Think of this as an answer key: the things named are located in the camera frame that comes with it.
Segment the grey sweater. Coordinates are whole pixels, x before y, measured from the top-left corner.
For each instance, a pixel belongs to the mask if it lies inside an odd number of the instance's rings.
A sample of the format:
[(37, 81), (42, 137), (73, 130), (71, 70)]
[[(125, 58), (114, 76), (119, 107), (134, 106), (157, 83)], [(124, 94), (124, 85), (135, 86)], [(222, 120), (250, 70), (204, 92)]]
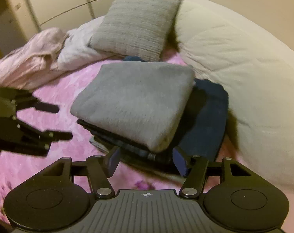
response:
[(104, 64), (74, 100), (71, 114), (159, 153), (172, 141), (193, 86), (194, 71), (188, 66)]

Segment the pink quilt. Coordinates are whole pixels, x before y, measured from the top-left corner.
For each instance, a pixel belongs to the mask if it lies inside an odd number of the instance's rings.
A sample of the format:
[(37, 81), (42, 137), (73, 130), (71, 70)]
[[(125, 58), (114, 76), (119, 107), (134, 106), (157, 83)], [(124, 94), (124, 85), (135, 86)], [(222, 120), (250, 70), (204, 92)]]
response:
[(66, 39), (67, 32), (52, 27), (7, 54), (0, 60), (0, 87), (36, 90), (66, 73), (57, 62)]

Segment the folded dark clothes stack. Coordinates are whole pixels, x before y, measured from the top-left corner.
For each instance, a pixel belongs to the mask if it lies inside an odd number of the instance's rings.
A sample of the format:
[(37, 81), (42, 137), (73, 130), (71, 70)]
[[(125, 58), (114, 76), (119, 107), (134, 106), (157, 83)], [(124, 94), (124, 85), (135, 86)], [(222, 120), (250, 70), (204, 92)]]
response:
[[(122, 62), (145, 62), (138, 57), (126, 57)], [(199, 155), (213, 161), (225, 133), (228, 113), (228, 93), (220, 85), (194, 77), (194, 86), (181, 116), (175, 135), (167, 149), (159, 153), (129, 139), (100, 129), (77, 118), (78, 124), (89, 130), (98, 147), (110, 151), (121, 149), (123, 162), (160, 173), (176, 175), (172, 150), (181, 148), (187, 155)]]

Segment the striped white duvet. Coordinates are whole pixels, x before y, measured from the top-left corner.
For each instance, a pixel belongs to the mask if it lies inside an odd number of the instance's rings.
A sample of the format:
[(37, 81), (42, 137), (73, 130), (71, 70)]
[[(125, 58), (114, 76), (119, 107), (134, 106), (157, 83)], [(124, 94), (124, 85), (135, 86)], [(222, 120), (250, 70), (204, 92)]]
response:
[(58, 70), (77, 70), (96, 61), (115, 56), (113, 53), (89, 47), (91, 37), (96, 33), (104, 16), (93, 19), (67, 32), (68, 36), (57, 59)]

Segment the grey textured pillow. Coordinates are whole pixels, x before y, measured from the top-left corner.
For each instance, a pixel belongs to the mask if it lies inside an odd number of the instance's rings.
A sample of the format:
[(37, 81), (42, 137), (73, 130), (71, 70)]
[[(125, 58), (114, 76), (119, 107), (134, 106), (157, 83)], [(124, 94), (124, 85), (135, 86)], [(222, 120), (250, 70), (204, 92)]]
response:
[(182, 0), (115, 0), (89, 46), (157, 62), (181, 3)]

